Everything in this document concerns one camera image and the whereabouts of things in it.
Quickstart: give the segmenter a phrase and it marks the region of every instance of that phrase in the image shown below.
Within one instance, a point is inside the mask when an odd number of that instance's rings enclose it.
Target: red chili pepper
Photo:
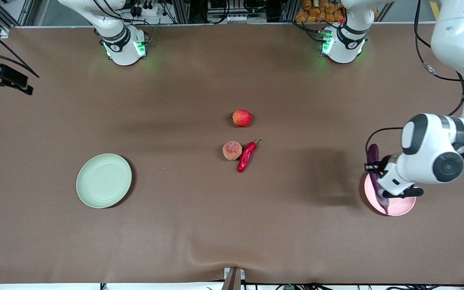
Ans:
[[[239,157],[239,164],[237,165],[237,172],[243,172],[248,165],[248,161],[250,161],[250,156],[257,148],[257,142],[260,140],[264,140],[263,138],[259,138],[253,142],[248,143],[246,148],[243,150],[243,154]]]

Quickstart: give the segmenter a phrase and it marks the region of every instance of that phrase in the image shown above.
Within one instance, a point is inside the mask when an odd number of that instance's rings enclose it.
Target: plate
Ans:
[[[119,202],[130,189],[132,170],[128,162],[116,154],[101,154],[87,161],[76,178],[80,200],[95,209]]]
[[[386,215],[382,206],[379,205],[379,202],[377,202],[377,198],[375,197],[375,190],[373,189],[372,180],[370,179],[369,174],[367,174],[365,179],[365,195],[368,199],[368,202],[370,202],[376,211]],[[414,203],[416,202],[416,197],[390,198],[388,200],[388,216],[402,216],[406,213],[409,213],[413,209]]]

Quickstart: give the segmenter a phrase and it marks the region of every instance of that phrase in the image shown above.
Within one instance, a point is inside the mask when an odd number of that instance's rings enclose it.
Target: brown table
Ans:
[[[459,84],[422,68],[411,25],[369,37],[339,65],[292,26],[162,27],[147,60],[119,67],[91,29],[12,29],[41,78],[31,97],[0,89],[0,283],[206,281],[234,265],[251,282],[464,283],[464,176],[398,218],[359,195],[368,135],[447,114]],[[238,108],[252,126],[231,125]],[[382,154],[399,134],[375,137]],[[223,143],[258,137],[236,173]],[[134,185],[92,209],[76,176],[107,152]]]

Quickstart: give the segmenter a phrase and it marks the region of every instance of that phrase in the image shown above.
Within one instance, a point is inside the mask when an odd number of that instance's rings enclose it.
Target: green plate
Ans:
[[[130,189],[132,170],[116,154],[101,154],[87,161],[76,178],[76,192],[84,204],[103,209],[119,202]]]

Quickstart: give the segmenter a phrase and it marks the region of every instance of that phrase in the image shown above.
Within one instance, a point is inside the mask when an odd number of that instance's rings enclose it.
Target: yellow tape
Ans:
[[[431,1],[429,1],[429,3],[431,4],[431,9],[433,10],[434,19],[438,20],[438,15],[440,15],[440,9],[438,8],[438,3],[431,2]]]

